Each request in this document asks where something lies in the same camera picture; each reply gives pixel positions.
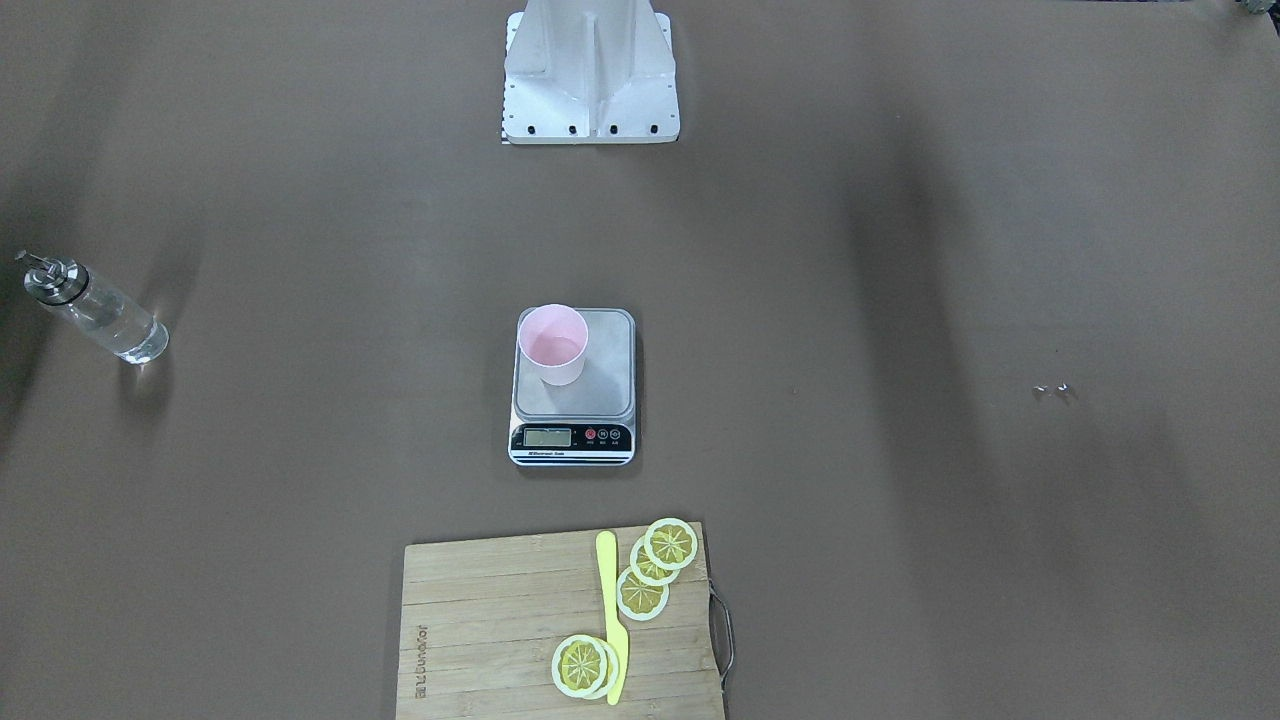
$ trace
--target bamboo cutting board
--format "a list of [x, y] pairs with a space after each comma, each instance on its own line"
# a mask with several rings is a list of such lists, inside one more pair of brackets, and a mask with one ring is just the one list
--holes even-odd
[[[708, 624], [707, 553], [671, 584], [653, 620], [631, 633], [622, 698], [564, 697], [552, 684], [556, 646], [604, 637], [595, 564], [599, 530], [411, 544], [404, 548], [397, 720], [724, 720]], [[620, 528], [618, 573], [645, 528]]]

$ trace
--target metal handle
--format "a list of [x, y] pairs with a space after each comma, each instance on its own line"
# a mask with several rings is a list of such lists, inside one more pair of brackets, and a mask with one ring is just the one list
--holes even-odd
[[728, 671], [733, 669], [733, 660], [735, 660], [733, 618], [728, 612], [728, 603], [726, 603], [724, 598], [721, 597], [718, 592], [716, 592], [716, 583], [710, 578], [708, 578], [707, 584], [712, 591], [712, 600], [710, 600], [712, 606], [718, 603], [721, 606], [721, 614], [724, 616], [724, 643], [728, 646], [728, 661], [723, 666], [721, 666], [719, 652], [717, 652], [717, 646], [719, 643], [716, 642], [718, 637], [718, 634], [716, 633], [716, 624], [712, 623], [712, 652], [716, 655], [716, 666], [719, 669], [721, 674], [721, 692], [724, 692], [728, 689], [727, 687]]

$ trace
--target glass bottle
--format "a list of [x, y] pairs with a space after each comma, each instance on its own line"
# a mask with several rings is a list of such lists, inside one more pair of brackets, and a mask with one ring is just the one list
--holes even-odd
[[169, 329], [97, 270], [69, 258], [40, 258], [26, 250], [23, 286], [93, 342], [134, 365], [154, 360], [169, 345]]

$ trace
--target metal bottle cap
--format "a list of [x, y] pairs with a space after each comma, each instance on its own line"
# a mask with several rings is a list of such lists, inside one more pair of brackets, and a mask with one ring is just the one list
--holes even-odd
[[22, 250], [14, 260], [28, 268], [23, 287], [45, 305], [67, 305], [88, 286], [88, 270], [70, 258], [41, 258]]

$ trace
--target cutting board handle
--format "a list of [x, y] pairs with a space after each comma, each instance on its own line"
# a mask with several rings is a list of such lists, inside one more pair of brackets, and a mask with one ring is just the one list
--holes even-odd
[[[707, 587], [710, 588], [710, 625], [712, 625], [712, 653], [716, 656], [716, 667], [721, 674], [721, 692], [728, 691], [728, 671], [733, 669], [733, 616], [728, 612], [728, 603], [716, 592], [716, 583], [707, 578]], [[719, 626], [716, 624], [716, 607], [719, 606]], [[728, 657], [721, 661], [721, 646]]]

